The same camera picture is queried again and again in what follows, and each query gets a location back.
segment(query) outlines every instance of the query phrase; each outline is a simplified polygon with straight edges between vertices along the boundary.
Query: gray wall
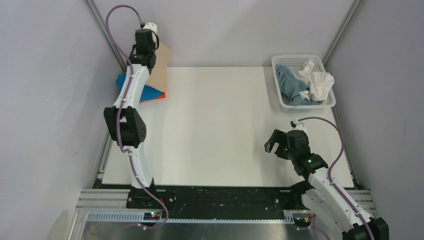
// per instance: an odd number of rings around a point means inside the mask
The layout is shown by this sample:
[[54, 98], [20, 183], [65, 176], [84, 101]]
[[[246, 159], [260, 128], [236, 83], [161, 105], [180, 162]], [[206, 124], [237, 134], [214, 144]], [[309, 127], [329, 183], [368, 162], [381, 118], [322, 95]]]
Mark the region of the gray wall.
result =
[[[278, 54], [324, 57], [353, 0], [96, 0], [100, 13], [137, 9], [173, 51], [170, 66], [271, 66]], [[137, 18], [129, 9], [110, 28], [131, 51]]]
[[354, 171], [391, 239], [423, 239], [424, 1], [366, 1], [327, 69]]
[[60, 239], [119, 67], [81, 0], [2, 0], [0, 22], [0, 239]]

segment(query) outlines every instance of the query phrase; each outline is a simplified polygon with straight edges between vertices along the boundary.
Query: blue fabric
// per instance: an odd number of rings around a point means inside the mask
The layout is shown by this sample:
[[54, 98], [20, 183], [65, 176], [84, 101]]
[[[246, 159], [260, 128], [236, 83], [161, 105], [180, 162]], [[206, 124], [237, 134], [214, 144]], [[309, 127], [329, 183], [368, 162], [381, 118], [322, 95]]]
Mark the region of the blue fabric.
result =
[[275, 71], [277, 75], [280, 92], [290, 99], [290, 105], [320, 105], [320, 101], [314, 101], [302, 98], [302, 91], [309, 90], [309, 86], [297, 79], [290, 69], [284, 65], [276, 65]]
[[[116, 83], [118, 84], [119, 92], [121, 92], [122, 87], [124, 86], [126, 74], [122, 73], [118, 75], [118, 79], [116, 79]], [[147, 101], [155, 98], [159, 98], [162, 96], [162, 92], [153, 88], [151, 86], [145, 85], [143, 88], [143, 92], [141, 93], [140, 102]]]

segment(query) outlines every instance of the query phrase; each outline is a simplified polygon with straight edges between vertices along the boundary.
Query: white basket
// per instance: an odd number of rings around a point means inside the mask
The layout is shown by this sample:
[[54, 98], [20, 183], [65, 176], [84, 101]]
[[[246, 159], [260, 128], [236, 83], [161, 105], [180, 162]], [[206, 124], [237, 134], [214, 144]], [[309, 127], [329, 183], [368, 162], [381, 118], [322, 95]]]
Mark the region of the white basket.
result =
[[290, 104], [290, 99], [281, 96], [280, 86], [278, 84], [276, 65], [287, 66], [293, 74], [296, 74], [298, 71], [302, 70], [308, 61], [311, 60], [315, 66], [313, 67], [313, 72], [325, 72], [323, 61], [321, 58], [316, 55], [309, 54], [283, 54], [273, 56], [271, 59], [272, 71], [274, 72], [275, 86], [277, 87], [278, 99], [283, 108], [287, 109], [325, 109], [331, 108], [336, 105], [336, 98], [334, 97], [333, 90], [330, 89], [328, 93], [327, 100], [321, 105], [300, 105], [292, 106]]

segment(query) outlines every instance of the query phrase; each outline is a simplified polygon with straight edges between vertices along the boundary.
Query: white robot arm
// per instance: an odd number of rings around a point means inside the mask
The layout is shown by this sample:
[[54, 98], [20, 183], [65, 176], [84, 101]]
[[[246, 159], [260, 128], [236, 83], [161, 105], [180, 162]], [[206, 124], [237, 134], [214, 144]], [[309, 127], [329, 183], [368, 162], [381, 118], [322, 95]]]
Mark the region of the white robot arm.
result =
[[127, 67], [122, 90], [113, 106], [106, 107], [103, 112], [110, 137], [117, 141], [118, 145], [120, 138], [121, 151], [127, 158], [132, 159], [131, 170], [135, 174], [131, 174], [131, 185], [138, 189], [142, 188], [140, 183], [148, 188], [153, 179], [147, 167], [144, 150], [147, 128], [137, 112], [137, 106], [156, 63], [155, 50], [159, 44], [155, 37], [156, 32], [157, 26], [150, 22], [135, 31], [135, 45], [132, 48], [135, 53], [132, 52], [129, 56], [131, 65]]
[[360, 207], [329, 174], [327, 163], [318, 154], [311, 153], [305, 125], [297, 120], [291, 125], [294, 129], [287, 133], [275, 129], [264, 146], [270, 153], [278, 143], [275, 154], [291, 160], [296, 173], [305, 179], [291, 187], [294, 195], [301, 197], [301, 203], [329, 229], [340, 232], [344, 240], [388, 240], [387, 223], [381, 217], [374, 219]]

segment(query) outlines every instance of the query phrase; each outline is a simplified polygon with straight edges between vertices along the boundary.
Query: white table surface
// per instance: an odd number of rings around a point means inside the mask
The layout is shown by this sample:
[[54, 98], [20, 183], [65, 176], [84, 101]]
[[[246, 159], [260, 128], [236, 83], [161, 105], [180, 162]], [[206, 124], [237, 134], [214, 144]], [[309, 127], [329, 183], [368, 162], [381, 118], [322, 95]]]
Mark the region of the white table surface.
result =
[[[169, 67], [166, 98], [140, 103], [148, 167], [157, 185], [290, 187], [303, 180], [291, 161], [265, 152], [274, 129], [330, 108], [283, 112], [271, 67]], [[341, 142], [328, 123], [306, 120], [313, 153], [330, 165]], [[333, 176], [353, 187], [343, 154]], [[131, 184], [129, 160], [112, 143], [103, 184]]]

